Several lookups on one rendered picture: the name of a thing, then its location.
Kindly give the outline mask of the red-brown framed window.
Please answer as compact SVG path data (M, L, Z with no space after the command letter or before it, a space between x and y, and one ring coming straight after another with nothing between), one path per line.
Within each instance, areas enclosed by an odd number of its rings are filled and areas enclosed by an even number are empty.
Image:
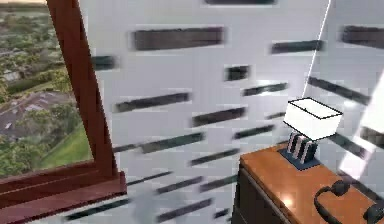
M0 224L25 224L127 193L112 144L78 0L46 0L88 134L91 161L0 179Z

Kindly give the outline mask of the brown top dark nightstand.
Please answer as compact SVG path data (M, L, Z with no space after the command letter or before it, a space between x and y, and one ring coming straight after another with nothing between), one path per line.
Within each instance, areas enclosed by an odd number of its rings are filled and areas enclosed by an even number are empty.
M323 165L299 171L279 153L284 147L240 156L231 224L328 224L313 199L320 188L347 178Z

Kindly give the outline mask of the white shade table lamp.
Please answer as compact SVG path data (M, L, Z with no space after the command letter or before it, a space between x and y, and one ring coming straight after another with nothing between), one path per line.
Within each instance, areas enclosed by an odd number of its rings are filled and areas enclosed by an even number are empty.
M289 101L283 122L293 131L279 153L299 171L319 165L315 158L318 141L336 133L342 115L310 97Z

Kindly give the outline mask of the black headphones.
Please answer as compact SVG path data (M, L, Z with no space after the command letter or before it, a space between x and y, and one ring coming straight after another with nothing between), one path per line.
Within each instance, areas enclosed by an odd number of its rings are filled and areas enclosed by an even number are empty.
M321 216L321 218L328 224L342 224L336 217L334 217L318 200L318 197L326 192L331 192L337 197L343 196L350 189L350 184L344 182L343 180L337 180L331 186L325 186L320 188L314 198L313 204ZM363 219L367 224L377 224L380 220L384 218L384 208L379 204L371 205L363 214Z

